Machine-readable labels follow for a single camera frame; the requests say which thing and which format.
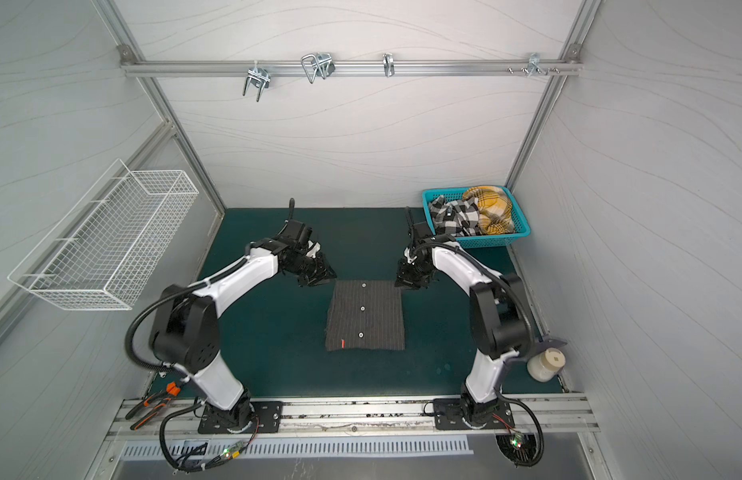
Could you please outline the dark grey striped shirt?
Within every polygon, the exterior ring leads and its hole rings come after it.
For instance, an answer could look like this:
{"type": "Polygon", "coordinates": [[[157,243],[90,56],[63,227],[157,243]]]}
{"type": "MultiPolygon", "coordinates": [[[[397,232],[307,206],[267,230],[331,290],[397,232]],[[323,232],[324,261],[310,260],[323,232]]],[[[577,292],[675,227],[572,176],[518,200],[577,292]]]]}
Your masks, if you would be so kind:
{"type": "Polygon", "coordinates": [[[328,310],[325,348],[403,351],[402,290],[393,281],[337,281],[328,310]]]}

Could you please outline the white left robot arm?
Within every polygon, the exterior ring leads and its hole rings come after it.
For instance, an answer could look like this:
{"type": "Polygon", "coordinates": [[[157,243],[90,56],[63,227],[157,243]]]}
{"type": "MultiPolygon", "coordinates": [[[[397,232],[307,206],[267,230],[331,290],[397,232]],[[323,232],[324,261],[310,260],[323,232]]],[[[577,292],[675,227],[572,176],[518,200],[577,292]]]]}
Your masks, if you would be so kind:
{"type": "Polygon", "coordinates": [[[215,423],[232,432],[246,429],[254,410],[250,393],[223,358],[220,318],[278,273],[294,275],[302,287],[335,279],[311,236],[310,226],[289,218],[274,237],[247,244],[239,259],[218,272],[186,287],[167,287],[129,326],[127,357],[144,369],[182,374],[205,398],[215,423]]]}

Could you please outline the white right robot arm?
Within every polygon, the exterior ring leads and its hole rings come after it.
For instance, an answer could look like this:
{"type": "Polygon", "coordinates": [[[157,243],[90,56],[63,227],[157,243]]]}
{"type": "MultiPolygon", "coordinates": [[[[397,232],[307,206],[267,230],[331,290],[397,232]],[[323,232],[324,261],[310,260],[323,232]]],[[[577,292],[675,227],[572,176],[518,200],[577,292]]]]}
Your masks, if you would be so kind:
{"type": "Polygon", "coordinates": [[[503,393],[513,363],[527,359],[537,342],[522,280],[505,276],[469,254],[455,237],[434,235],[425,222],[407,218],[409,246],[398,261],[395,285],[419,290],[441,272],[469,297],[469,326],[476,346],[472,369],[463,383],[456,408],[433,408],[448,419],[457,411],[474,430],[493,420],[507,430],[507,457],[517,467],[540,463],[545,453],[541,422],[528,405],[503,393]]]}

